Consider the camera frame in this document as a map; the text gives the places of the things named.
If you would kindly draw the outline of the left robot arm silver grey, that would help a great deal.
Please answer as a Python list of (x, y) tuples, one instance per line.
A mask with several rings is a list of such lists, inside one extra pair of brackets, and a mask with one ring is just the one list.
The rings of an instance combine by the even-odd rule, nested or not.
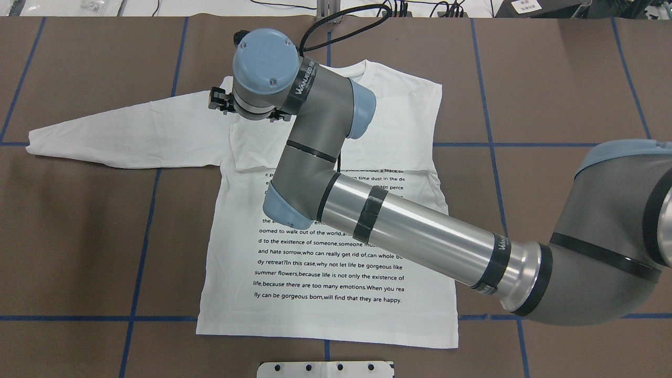
[(262, 206), (273, 221), (295, 229), (319, 221), (558, 326), (621, 318), (670, 266), (670, 143), (598, 144), (548, 244), (517, 244), (336, 172), (345, 139), (372, 121), (372, 91), (300, 57), (275, 29), (237, 32), (234, 43), (225, 109), (249, 120), (296, 117)]

